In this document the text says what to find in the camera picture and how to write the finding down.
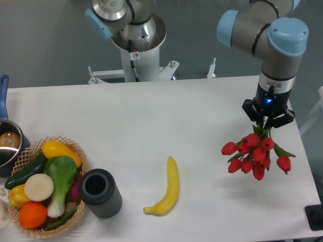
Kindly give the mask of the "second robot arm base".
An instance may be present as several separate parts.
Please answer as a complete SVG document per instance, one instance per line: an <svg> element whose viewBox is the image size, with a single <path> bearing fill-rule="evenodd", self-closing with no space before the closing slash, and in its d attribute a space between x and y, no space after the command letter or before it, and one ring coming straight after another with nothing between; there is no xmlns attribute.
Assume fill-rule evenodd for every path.
<svg viewBox="0 0 323 242"><path fill-rule="evenodd" d="M85 19L102 39L128 52L144 52L163 44L166 26L152 12L152 1L93 1Z"/></svg>

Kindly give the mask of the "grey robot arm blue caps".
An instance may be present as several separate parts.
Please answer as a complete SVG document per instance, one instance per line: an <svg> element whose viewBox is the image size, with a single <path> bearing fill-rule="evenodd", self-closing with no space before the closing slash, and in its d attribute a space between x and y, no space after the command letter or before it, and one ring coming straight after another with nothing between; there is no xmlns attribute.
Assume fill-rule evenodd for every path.
<svg viewBox="0 0 323 242"><path fill-rule="evenodd" d="M262 60L255 97L243 110L264 129L294 120L287 102L306 50L307 25L290 14L299 1L252 1L244 12L228 10L217 25L218 40Z"/></svg>

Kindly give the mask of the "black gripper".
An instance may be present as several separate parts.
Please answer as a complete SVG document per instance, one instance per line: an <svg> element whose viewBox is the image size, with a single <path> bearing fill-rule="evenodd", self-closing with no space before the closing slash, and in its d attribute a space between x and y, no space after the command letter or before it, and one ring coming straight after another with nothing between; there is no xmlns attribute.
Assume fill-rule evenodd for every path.
<svg viewBox="0 0 323 242"><path fill-rule="evenodd" d="M295 118L295 112L287 109L287 101L290 96L290 90L284 93L276 93L273 85L264 89L258 83L254 99L246 99L242 104L242 109L252 122L257 125L264 124L264 117L268 120L266 125L270 127L282 127L292 123Z"/></svg>

